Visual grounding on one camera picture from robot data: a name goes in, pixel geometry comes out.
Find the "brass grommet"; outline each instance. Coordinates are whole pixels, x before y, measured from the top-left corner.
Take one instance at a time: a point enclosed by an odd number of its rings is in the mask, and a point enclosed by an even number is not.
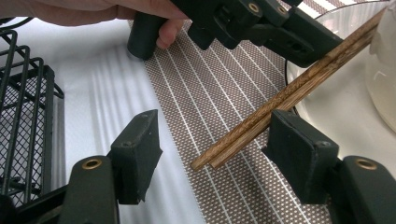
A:
[[[366,170],[376,170],[377,166],[372,161],[367,161],[365,159],[356,159],[356,164]]]
[[[282,14],[286,14],[286,9],[283,7],[278,7],[277,10]]]
[[[256,5],[256,4],[254,4],[254,3],[249,3],[248,4],[248,7],[252,10],[252,11],[254,11],[254,12],[259,12],[260,11],[260,8]]]
[[[82,163],[82,169],[92,170],[102,165],[102,161],[98,159],[91,159]]]

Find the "striped placemat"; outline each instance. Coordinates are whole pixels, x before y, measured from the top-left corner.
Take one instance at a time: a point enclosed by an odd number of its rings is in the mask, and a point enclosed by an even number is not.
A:
[[[358,3],[305,0],[313,18]],[[262,153],[264,132],[218,170],[191,161],[285,86],[285,60],[250,42],[228,50],[215,41],[200,50],[187,22],[168,50],[146,61],[171,134],[207,223],[331,223],[325,205],[302,205]]]

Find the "clamp handle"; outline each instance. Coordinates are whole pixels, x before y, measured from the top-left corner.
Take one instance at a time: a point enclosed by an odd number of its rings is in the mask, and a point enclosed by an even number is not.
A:
[[[128,51],[137,58],[148,60],[155,50],[158,32],[166,21],[162,17],[136,12],[128,39]]]

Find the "black wire rack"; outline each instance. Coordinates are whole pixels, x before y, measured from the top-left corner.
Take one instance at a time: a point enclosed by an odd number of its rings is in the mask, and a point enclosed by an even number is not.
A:
[[[20,206],[51,191],[53,99],[64,94],[17,36],[0,32],[0,194]]]

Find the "wooden chopstick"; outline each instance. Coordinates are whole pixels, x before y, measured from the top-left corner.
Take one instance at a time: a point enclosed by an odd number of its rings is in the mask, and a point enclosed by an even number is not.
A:
[[[209,162],[213,167],[218,168],[245,147],[268,127],[272,110],[275,108],[286,110],[292,108],[322,81],[364,49],[370,43],[383,12],[384,9],[348,36],[339,46],[314,63],[266,104],[220,138],[217,143],[191,163],[191,168],[197,171]]]
[[[362,49],[370,44],[373,36],[375,34],[375,29],[367,33],[366,36],[361,38],[354,45],[343,52],[343,54],[338,57],[335,61],[324,68],[320,73],[318,73],[315,78],[308,80],[299,90],[297,90],[293,95],[288,97],[282,102],[276,109],[290,110],[297,103],[299,103],[306,95],[308,95],[312,90],[314,90],[318,85],[330,77],[335,71],[337,71],[342,65],[352,59],[356,54],[358,54]],[[268,128],[270,124],[271,113],[268,113],[264,119],[260,120],[253,128],[247,130],[238,139],[231,143],[227,150],[223,150],[220,154],[210,161],[210,165],[217,169],[223,165],[227,160],[229,160],[233,155],[235,155],[241,148],[245,147],[249,142],[257,137],[262,131]]]

